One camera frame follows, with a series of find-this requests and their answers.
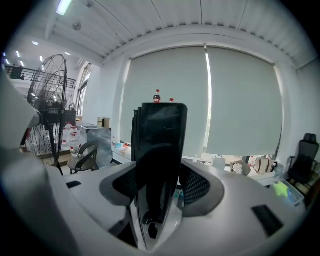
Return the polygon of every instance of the roller blind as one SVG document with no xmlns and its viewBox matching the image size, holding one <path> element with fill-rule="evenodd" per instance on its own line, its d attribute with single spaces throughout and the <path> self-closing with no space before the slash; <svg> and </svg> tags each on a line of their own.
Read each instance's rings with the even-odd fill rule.
<svg viewBox="0 0 320 256">
<path fill-rule="evenodd" d="M 120 119 L 120 139 L 131 141 L 134 110 L 150 103 L 159 89 L 161 102 L 174 98 L 188 108 L 183 155 L 200 156 L 208 119 L 208 73 L 203 47 L 154 52 L 130 64 Z"/>
<path fill-rule="evenodd" d="M 282 98 L 274 67 L 234 50 L 207 49 L 212 109 L 207 153 L 273 155 L 282 127 Z"/>
</svg>

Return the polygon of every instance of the ceiling light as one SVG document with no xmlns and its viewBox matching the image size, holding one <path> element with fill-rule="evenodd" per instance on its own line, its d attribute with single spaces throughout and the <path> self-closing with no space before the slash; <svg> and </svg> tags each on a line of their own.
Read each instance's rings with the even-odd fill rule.
<svg viewBox="0 0 320 256">
<path fill-rule="evenodd" d="M 70 4 L 71 4 L 71 0 L 61 0 L 58 8 L 56 9 L 56 13 L 61 16 L 65 15 Z"/>
</svg>

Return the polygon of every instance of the smoke detector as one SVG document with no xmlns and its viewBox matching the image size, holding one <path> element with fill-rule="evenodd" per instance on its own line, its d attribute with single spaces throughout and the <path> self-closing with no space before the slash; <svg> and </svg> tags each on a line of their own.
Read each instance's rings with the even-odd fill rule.
<svg viewBox="0 0 320 256">
<path fill-rule="evenodd" d="M 79 31 L 82 29 L 82 25 L 81 25 L 81 22 L 78 21 L 78 22 L 75 22 L 72 24 L 72 28 L 75 30 L 75 31 Z"/>
</svg>

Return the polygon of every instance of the ceiling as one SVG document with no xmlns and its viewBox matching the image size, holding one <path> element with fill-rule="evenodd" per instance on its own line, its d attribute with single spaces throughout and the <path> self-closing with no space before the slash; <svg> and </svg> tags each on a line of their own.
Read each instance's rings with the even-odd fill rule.
<svg viewBox="0 0 320 256">
<path fill-rule="evenodd" d="M 54 45 L 45 41 L 39 42 L 31 36 L 17 36 L 6 49 L 5 59 L 8 59 L 11 66 L 13 64 L 20 66 L 20 61 L 23 61 L 26 69 L 37 70 L 42 64 L 40 56 L 44 61 L 46 58 L 57 54 L 62 54 L 66 59 L 68 78 L 76 80 L 79 74 L 79 70 L 75 70 L 80 59 L 78 56 L 67 55 L 63 50 L 55 48 Z"/>
<path fill-rule="evenodd" d="M 292 58 L 297 68 L 317 53 L 304 29 L 273 0 L 73 0 L 66 14 L 56 14 L 59 0 L 35 10 L 25 33 L 36 35 L 102 64 L 137 38 L 171 27 L 211 25 L 258 37 Z M 75 31 L 73 23 L 81 22 Z"/>
</svg>

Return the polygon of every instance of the green object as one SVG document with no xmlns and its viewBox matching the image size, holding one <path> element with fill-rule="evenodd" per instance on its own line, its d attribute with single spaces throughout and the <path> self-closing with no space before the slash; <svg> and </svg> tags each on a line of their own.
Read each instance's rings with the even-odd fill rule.
<svg viewBox="0 0 320 256">
<path fill-rule="evenodd" d="M 278 197 L 281 197 L 281 196 L 286 198 L 288 197 L 289 188 L 285 184 L 283 184 L 281 181 L 273 184 L 273 187 Z"/>
</svg>

